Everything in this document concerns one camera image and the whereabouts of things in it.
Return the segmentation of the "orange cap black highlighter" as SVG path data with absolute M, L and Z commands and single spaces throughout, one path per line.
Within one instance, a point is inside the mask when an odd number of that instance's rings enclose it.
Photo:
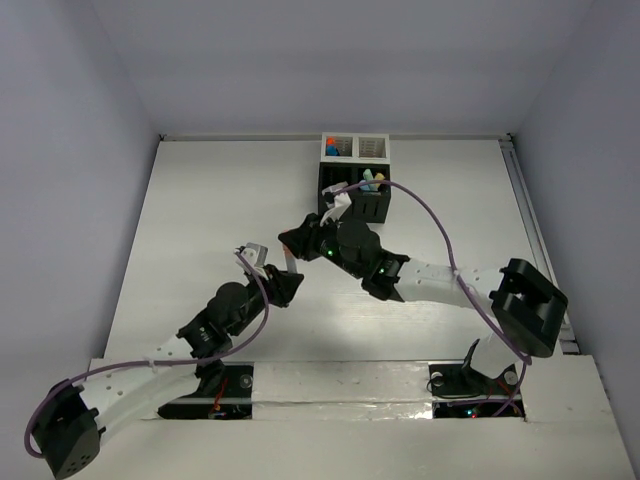
M 335 140 L 333 138 L 328 138 L 327 139 L 325 154 L 327 156 L 338 156 L 339 155 L 339 151 L 336 148 Z

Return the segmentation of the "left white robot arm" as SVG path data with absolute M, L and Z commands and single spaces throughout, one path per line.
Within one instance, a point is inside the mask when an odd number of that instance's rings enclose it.
M 86 371 L 54 385 L 30 417 L 27 453 L 67 479 L 88 466 L 117 433 L 168 402 L 221 383 L 223 358 L 248 346 L 233 345 L 254 320 L 285 308 L 304 277 L 266 265 L 248 269 L 244 284 L 228 282 L 189 323 L 141 360 Z

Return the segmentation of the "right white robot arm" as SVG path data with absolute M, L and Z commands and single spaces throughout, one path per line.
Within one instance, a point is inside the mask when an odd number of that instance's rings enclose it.
M 475 341 L 460 368 L 462 384 L 482 392 L 517 360 L 553 355 L 568 299 L 530 262 L 512 258 L 498 270 L 459 270 L 393 253 L 360 220 L 309 214 L 281 233 L 294 258 L 324 258 L 381 301 L 435 302 L 475 310 L 490 334 Z

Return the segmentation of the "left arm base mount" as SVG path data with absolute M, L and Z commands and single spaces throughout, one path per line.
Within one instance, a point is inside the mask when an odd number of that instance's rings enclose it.
M 222 373 L 201 382 L 192 394 L 157 410 L 164 420 L 249 420 L 253 414 L 253 363 L 226 364 Z

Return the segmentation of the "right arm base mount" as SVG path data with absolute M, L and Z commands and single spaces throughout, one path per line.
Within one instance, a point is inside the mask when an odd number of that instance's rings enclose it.
M 514 364 L 496 378 L 486 377 L 471 368 L 476 340 L 462 362 L 429 365 L 426 390 L 433 397 L 435 419 L 525 418 L 519 391 L 520 377 Z

